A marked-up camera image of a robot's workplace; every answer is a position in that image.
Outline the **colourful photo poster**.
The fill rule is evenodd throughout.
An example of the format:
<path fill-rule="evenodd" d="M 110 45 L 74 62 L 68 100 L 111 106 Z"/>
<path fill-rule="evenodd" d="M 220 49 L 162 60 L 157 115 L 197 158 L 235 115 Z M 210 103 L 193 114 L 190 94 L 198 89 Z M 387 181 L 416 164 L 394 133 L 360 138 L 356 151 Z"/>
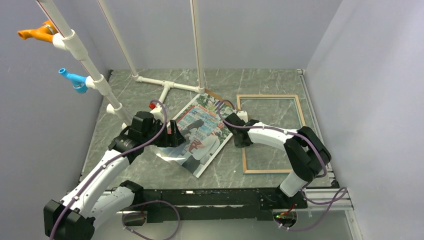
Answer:
<path fill-rule="evenodd" d="M 197 94 L 173 118 L 185 142 L 178 147 L 160 147 L 156 155 L 199 178 L 233 136 L 218 115 L 218 104 L 205 92 Z"/>

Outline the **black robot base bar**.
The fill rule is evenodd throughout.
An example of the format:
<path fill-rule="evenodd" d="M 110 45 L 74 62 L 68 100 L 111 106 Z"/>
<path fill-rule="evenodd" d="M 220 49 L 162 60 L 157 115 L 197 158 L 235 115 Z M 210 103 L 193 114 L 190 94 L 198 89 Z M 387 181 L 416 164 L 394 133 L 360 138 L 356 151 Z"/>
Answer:
<path fill-rule="evenodd" d="M 148 223 L 256 219 L 273 220 L 273 214 L 306 209 L 302 195 L 286 197 L 274 187 L 144 189 L 128 210 L 143 211 Z"/>

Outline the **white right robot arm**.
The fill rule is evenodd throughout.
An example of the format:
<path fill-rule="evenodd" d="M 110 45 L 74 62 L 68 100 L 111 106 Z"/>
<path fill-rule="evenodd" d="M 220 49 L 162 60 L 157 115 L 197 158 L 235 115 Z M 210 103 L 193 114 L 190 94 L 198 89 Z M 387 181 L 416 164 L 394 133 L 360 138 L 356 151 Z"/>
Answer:
<path fill-rule="evenodd" d="M 304 186 L 326 175 L 332 156 L 310 127 L 296 130 L 270 126 L 254 119 L 245 122 L 236 113 L 223 122 L 238 148 L 261 144 L 286 152 L 292 172 L 276 188 L 275 200 L 280 207 L 289 207 Z"/>

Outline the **wooden picture frame with glass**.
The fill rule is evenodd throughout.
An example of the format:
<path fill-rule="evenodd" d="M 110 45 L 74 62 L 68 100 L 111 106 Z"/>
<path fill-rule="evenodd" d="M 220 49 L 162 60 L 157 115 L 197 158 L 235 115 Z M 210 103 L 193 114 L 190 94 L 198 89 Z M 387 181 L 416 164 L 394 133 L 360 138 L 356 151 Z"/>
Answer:
<path fill-rule="evenodd" d="M 300 104 L 300 99 L 297 94 L 237 94 L 236 102 L 237 106 L 241 109 L 242 99 L 263 99 L 263 100 L 281 100 L 281 99 L 289 99 L 293 100 L 295 103 L 295 109 L 297 111 L 298 120 L 301 123 L 301 126 L 305 126 L 305 117 L 303 114 L 303 110 Z M 283 150 L 283 140 L 289 139 L 289 130 L 278 131 L 275 129 L 269 129 L 266 127 L 262 127 L 260 125 L 259 128 L 253 129 L 254 134 L 259 134 L 260 144 L 271 146 L 277 149 Z M 286 169 L 248 169 L 248 161 L 246 156 L 246 149 L 244 147 L 241 148 L 241 156 L 242 156 L 242 170 L 244 174 L 250 175 L 259 175 L 259 174 L 289 174 L 292 172 L 291 168 Z"/>

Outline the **wooden frame backing board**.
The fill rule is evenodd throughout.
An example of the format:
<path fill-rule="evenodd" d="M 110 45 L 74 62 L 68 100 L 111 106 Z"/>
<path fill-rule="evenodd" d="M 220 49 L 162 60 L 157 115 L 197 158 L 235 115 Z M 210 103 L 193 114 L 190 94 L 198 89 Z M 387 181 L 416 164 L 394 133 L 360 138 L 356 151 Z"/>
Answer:
<path fill-rule="evenodd" d="M 229 101 L 227 99 L 224 99 L 222 96 L 218 95 L 217 93 L 215 93 L 215 92 L 213 92 L 213 91 L 211 91 L 209 89 L 206 89 L 206 88 L 204 89 L 204 92 L 207 93 L 208 95 L 212 96 L 214 99 L 216 99 L 218 103 L 223 101 L 223 103 L 222 103 L 223 105 L 227 105 L 229 107 L 233 107 L 233 109 L 235 109 L 236 111 L 239 111 L 240 110 L 231 101 Z"/>

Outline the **orange plastic hook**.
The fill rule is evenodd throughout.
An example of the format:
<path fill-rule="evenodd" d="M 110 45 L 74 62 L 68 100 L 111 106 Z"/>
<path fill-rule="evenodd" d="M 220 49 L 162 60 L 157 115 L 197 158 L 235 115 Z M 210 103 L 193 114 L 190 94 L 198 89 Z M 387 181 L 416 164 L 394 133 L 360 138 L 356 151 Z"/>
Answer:
<path fill-rule="evenodd" d="M 56 27 L 50 20 L 45 21 L 39 28 L 17 31 L 18 36 L 23 40 L 34 38 L 48 43 L 53 42 L 53 36 L 57 33 Z"/>

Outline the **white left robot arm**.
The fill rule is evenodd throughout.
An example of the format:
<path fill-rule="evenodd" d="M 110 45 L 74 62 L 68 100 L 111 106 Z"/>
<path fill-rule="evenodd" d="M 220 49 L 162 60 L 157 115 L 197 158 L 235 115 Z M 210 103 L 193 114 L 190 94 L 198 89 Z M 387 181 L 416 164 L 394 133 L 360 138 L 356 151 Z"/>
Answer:
<path fill-rule="evenodd" d="M 178 147 L 185 142 L 174 119 L 139 111 L 131 124 L 112 139 L 107 151 L 86 178 L 61 200 L 43 209 L 44 232 L 51 240 L 90 240 L 109 217 L 144 203 L 143 187 L 126 180 L 106 197 L 111 182 L 144 152 L 147 146 Z"/>

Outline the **blue plastic hook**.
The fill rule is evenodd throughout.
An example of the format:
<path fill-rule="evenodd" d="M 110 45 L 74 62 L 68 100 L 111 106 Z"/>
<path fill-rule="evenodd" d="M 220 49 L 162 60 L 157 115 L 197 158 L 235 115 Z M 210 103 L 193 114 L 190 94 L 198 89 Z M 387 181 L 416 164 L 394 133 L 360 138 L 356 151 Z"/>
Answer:
<path fill-rule="evenodd" d="M 88 87 L 86 85 L 87 76 L 69 73 L 65 68 L 59 69 L 58 73 L 71 82 L 73 89 L 77 93 L 84 94 L 88 91 Z"/>

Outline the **aluminium rail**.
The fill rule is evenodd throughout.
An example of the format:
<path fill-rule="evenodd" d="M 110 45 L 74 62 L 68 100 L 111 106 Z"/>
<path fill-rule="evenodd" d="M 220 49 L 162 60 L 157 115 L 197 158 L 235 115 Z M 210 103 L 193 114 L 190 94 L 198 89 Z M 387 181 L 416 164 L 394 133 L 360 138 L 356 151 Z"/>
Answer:
<path fill-rule="evenodd" d="M 101 191 L 99 193 L 78 193 L 71 191 L 64 196 L 59 203 L 63 206 L 70 204 L 70 209 L 77 210 L 80 214 L 90 215 L 100 213 L 102 207 L 115 207 L 117 210 L 128 210 L 133 204 L 136 195 L 144 189 L 137 186 L 119 186 L 113 191 Z M 334 206 L 350 206 L 350 198 L 346 189 L 343 188 L 309 188 L 297 194 L 301 194 L 307 202 L 306 209 L 323 208 L 330 204 Z"/>

